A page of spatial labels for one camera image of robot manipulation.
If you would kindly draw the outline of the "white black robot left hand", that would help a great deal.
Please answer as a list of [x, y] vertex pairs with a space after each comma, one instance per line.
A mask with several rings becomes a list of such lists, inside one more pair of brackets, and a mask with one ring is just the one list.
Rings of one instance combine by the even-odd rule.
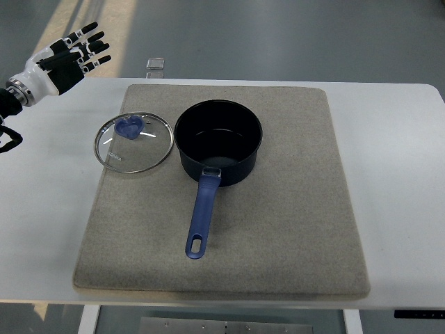
[[100, 65], [111, 60], [102, 41], [104, 32], [92, 22], [59, 38], [27, 60], [23, 73], [15, 76], [37, 102], [48, 95], [62, 95]]

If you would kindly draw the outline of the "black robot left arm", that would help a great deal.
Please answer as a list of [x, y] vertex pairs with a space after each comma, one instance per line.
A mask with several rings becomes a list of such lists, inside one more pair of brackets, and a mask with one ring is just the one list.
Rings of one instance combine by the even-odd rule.
[[5, 125], [5, 119], [16, 116], [22, 112], [24, 106], [35, 104], [31, 89], [20, 80], [11, 78], [6, 82], [6, 88], [1, 89], [1, 138], [9, 138], [8, 142], [1, 143], [1, 153], [8, 152], [23, 142], [23, 137]]

